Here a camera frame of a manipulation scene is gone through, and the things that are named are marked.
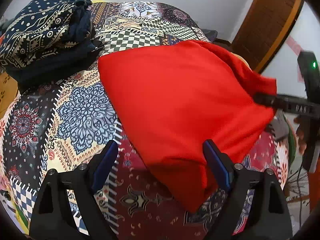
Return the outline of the person's right hand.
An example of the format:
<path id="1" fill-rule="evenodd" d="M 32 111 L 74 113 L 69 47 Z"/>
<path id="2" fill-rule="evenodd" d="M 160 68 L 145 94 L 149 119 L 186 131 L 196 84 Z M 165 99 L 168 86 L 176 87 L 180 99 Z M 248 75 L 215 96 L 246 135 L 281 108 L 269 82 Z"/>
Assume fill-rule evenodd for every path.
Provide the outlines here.
<path id="1" fill-rule="evenodd" d="M 307 148 L 307 140 L 310 132 L 310 120 L 305 116 L 298 116 L 294 118 L 294 123 L 298 125 L 296 130 L 298 149 L 299 153 L 303 155 Z"/>

